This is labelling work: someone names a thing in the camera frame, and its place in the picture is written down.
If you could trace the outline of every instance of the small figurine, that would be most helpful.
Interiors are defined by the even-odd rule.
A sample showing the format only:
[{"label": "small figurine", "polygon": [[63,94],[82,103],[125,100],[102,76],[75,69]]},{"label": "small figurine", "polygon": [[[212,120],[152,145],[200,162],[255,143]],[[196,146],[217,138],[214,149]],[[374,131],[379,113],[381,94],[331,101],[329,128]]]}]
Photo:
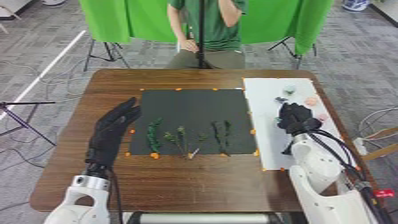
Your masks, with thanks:
[{"label": "small figurine", "polygon": [[328,114],[320,114],[320,116],[319,116],[319,120],[320,120],[322,122],[326,122],[326,121],[328,121],[328,119],[329,119]]},{"label": "small figurine", "polygon": [[278,97],[278,98],[276,98],[276,101],[278,101],[281,104],[285,104],[285,103],[288,102],[288,99],[283,98],[283,97]]},{"label": "small figurine", "polygon": [[319,104],[319,99],[317,99],[317,97],[310,97],[310,98],[306,99],[306,104],[308,104],[308,106],[312,106],[312,107],[317,106],[317,104]]},{"label": "small figurine", "polygon": [[288,95],[294,95],[294,94],[296,94],[296,91],[297,91],[296,86],[287,86],[285,89],[283,89],[283,92],[285,92]]}]

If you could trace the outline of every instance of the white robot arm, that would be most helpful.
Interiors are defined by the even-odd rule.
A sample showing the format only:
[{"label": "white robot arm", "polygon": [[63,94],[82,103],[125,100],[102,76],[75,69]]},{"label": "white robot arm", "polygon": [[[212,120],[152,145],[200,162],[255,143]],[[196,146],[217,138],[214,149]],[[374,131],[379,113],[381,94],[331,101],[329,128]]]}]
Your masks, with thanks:
[{"label": "white robot arm", "polygon": [[[75,176],[65,201],[47,218],[45,224],[111,224],[109,184],[109,180],[100,177]],[[77,205],[77,201],[84,197],[91,197],[93,206]]]},{"label": "white robot arm", "polygon": [[333,183],[345,179],[345,173],[336,158],[322,150],[308,134],[296,137],[292,154],[297,165],[290,168],[290,179],[310,223],[379,223],[358,189],[340,189],[336,196],[320,195]]},{"label": "white robot arm", "polygon": [[[139,108],[132,108],[134,104],[136,99],[121,104],[100,119],[88,152],[88,169],[84,175],[73,179],[65,202],[54,210],[45,224],[111,224],[107,171],[113,171],[127,125],[139,116]],[[333,155],[333,149],[331,151],[322,150],[322,144],[312,134],[312,130],[320,127],[312,110],[297,104],[285,104],[280,118],[283,119],[280,127],[294,135],[290,154],[297,164],[290,168],[290,178],[310,223],[393,224],[377,199],[372,197],[370,186],[356,188],[347,186],[345,171],[352,167],[342,163],[342,158]],[[360,183],[367,183],[356,168],[349,171],[358,175]],[[335,183],[338,184],[338,195],[324,196],[322,192]],[[77,205],[79,199],[86,196],[93,198],[93,206]],[[281,223],[280,218],[267,214],[145,214],[137,219],[136,215],[127,213],[125,220],[120,221],[127,224]]]}]

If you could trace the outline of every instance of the metal stand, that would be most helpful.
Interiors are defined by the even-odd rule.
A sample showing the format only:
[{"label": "metal stand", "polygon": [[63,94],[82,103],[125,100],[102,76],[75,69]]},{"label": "metal stand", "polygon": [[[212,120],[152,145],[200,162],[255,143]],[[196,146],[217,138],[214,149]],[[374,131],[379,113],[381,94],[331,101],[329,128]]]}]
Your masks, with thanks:
[{"label": "metal stand", "polygon": [[107,43],[107,42],[104,42],[105,50],[107,50],[107,54],[109,54],[109,58],[104,58],[104,57],[93,55],[95,45],[97,45],[97,40],[93,39],[91,40],[89,54],[88,54],[88,59],[86,59],[86,65],[84,65],[84,71],[88,72],[88,69],[89,69],[91,58],[100,58],[100,59],[104,59],[109,62],[116,62],[121,59],[127,67],[130,68],[129,62],[127,62],[127,60],[123,58],[123,55],[121,55],[121,52],[120,52],[120,49],[123,49],[121,45],[118,43]]},{"label": "metal stand", "polygon": [[[272,51],[272,50],[276,49],[276,47],[283,44],[283,46],[285,46],[287,49],[288,49],[288,52],[290,52],[292,57],[297,59],[296,69],[299,70],[299,69],[301,69],[301,65],[303,65],[303,55],[296,54],[296,52],[294,52],[292,49],[290,49],[290,46],[288,46],[288,44],[287,44],[287,41],[288,41],[290,38],[292,38],[292,37],[287,37],[287,38],[278,42],[278,44],[271,47],[269,51]],[[313,51],[315,51],[315,57],[317,57],[317,54],[319,54],[319,52],[317,52],[317,44],[313,44]]]},{"label": "metal stand", "polygon": [[[42,134],[42,132],[38,131],[38,129],[29,124],[31,123],[31,120],[33,120],[33,117],[34,117],[34,113],[36,113],[38,107],[43,104],[56,104],[56,102],[27,102],[27,103],[6,103],[6,102],[2,102],[0,103],[0,110],[11,116],[11,118],[18,122],[18,124],[22,125],[20,127],[17,127],[11,130],[8,130],[4,133],[0,133],[0,137],[4,135],[11,134],[20,129],[27,128],[42,136],[42,138],[49,141],[49,143],[56,146],[56,143],[52,142],[52,140],[49,139],[49,137]],[[31,111],[27,121],[20,118],[20,116],[15,114],[15,112],[8,109],[8,106],[10,105],[34,105],[34,109]]]},{"label": "metal stand", "polygon": [[205,0],[201,0],[201,8],[200,8],[200,69],[205,69]]}]

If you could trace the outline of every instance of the tripod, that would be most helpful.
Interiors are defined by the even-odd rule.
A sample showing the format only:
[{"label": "tripod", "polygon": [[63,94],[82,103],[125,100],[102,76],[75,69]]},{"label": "tripod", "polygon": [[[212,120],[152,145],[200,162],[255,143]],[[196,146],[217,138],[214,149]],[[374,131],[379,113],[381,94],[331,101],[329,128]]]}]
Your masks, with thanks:
[{"label": "tripod", "polygon": [[[8,134],[11,134],[15,131],[18,131],[20,129],[27,128],[40,136],[42,138],[49,141],[49,143],[56,146],[56,143],[52,142],[52,140],[49,139],[49,137],[42,134],[42,132],[38,131],[38,129],[31,126],[31,120],[34,117],[34,113],[38,110],[40,105],[43,104],[56,104],[56,102],[26,102],[26,103],[0,103],[0,110],[4,111],[4,113],[11,116],[11,118],[15,119],[15,121],[20,124],[20,127],[13,128],[11,130],[8,130],[4,133],[0,133],[0,137]],[[22,119],[22,117],[15,114],[15,112],[10,110],[8,106],[11,105],[34,105],[34,109],[31,111],[29,114],[29,118],[27,121]]]},{"label": "tripod", "polygon": [[104,43],[107,54],[109,54],[109,58],[104,58],[104,57],[93,55],[95,45],[97,45],[97,40],[93,39],[91,40],[89,54],[88,54],[88,58],[86,58],[84,72],[88,72],[88,70],[89,70],[91,58],[100,58],[100,59],[104,59],[109,62],[116,62],[121,59],[127,67],[130,68],[129,62],[127,62],[125,57],[123,57],[121,52],[120,52],[120,49],[123,49],[121,45],[118,43],[107,43],[107,42]]}]

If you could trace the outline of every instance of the green backdrop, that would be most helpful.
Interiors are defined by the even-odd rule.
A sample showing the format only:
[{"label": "green backdrop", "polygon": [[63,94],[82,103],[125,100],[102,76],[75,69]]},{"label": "green backdrop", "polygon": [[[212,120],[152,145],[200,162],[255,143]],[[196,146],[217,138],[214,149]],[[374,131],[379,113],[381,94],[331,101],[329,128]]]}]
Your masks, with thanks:
[{"label": "green backdrop", "polygon": [[[177,42],[168,19],[168,0],[81,0],[93,38],[130,42],[132,37]],[[244,44],[296,37],[296,53],[317,42],[333,0],[249,0],[242,19]]]}]

